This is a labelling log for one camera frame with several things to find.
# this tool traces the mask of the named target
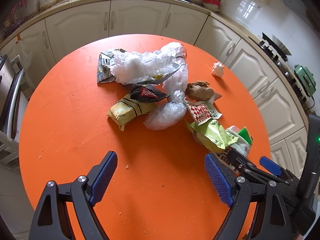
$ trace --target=metal screw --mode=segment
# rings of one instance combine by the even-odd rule
[[[52,181],[52,180],[47,183],[48,187],[52,187],[53,185],[54,185],[54,181]]]
[[[237,177],[237,181],[240,183],[244,183],[245,182],[245,178],[244,177]]]
[[[86,179],[87,179],[86,176],[80,176],[80,177],[78,178],[78,181],[79,181],[79,182],[84,182]]]
[[[276,182],[273,181],[273,180],[270,180],[270,181],[269,181],[269,184],[270,184],[271,187],[277,186]]]

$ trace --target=blue gripper pad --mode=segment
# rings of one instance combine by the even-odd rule
[[[113,173],[117,168],[117,164],[118,156],[115,152],[113,152],[92,185],[91,198],[89,202],[93,207],[96,203],[102,200]]]
[[[229,208],[232,207],[234,200],[231,193],[231,186],[210,154],[207,154],[204,158],[204,167],[221,202],[227,204]]]
[[[282,174],[281,167],[265,156],[260,158],[259,164],[271,172],[274,176],[280,176]]]

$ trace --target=green wrapper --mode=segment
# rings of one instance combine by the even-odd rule
[[[223,153],[229,145],[237,142],[238,137],[225,131],[222,125],[211,119],[204,124],[187,123],[188,129],[211,152]]]

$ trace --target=red lid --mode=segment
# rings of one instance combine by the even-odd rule
[[[207,3],[212,3],[215,4],[217,6],[220,6],[220,1],[219,0],[202,0],[203,2],[207,2]]]

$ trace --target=red and white checkered wrapper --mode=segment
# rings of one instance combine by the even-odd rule
[[[186,106],[197,125],[201,125],[210,119],[219,119],[222,116],[222,114],[213,107],[211,101],[201,101],[197,103],[186,101]]]

